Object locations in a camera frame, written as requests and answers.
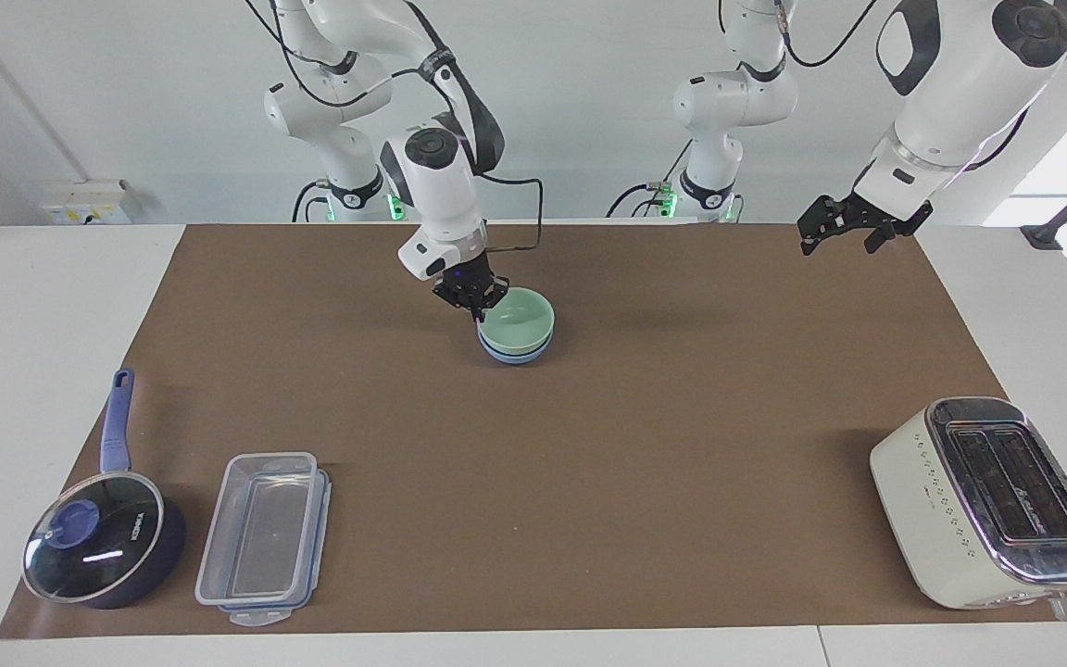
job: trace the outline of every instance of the white toaster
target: white toaster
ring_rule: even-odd
[[[1023,412],[999,398],[937,401],[875,447],[872,474],[933,602],[1049,597],[1067,621],[1067,477]]]

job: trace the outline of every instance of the pan lid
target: pan lid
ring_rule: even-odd
[[[141,474],[98,474],[68,489],[35,524],[25,550],[27,587],[77,603],[118,586],[159,537],[164,504]]]

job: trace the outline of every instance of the white wall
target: white wall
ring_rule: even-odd
[[[795,116],[740,132],[747,220],[793,220],[814,195],[846,193],[901,102],[873,55],[895,3],[878,3],[832,64],[797,72]],[[660,178],[686,139],[670,117],[673,88],[730,60],[715,0],[421,4],[507,131],[498,176],[545,177],[551,217],[604,215],[626,186]],[[825,53],[863,4],[805,0],[797,50]],[[137,188],[145,221],[281,221],[320,176],[310,149],[264,120],[262,91],[287,74],[240,0],[0,0],[0,60],[89,176]],[[10,97],[0,81],[0,223],[34,222],[34,181],[76,169]],[[354,125],[381,141],[437,111],[411,77]],[[1064,128],[1067,67],[997,168],[941,195],[936,221],[981,223]],[[532,215],[534,193],[481,191],[490,217]]]

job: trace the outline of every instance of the wall socket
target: wall socket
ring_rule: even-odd
[[[124,180],[47,182],[41,207],[51,224],[132,224],[141,210]]]

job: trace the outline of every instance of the green bowl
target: green bowl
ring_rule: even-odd
[[[499,353],[532,353],[554,333],[554,306],[537,291],[511,287],[479,329],[483,342]]]

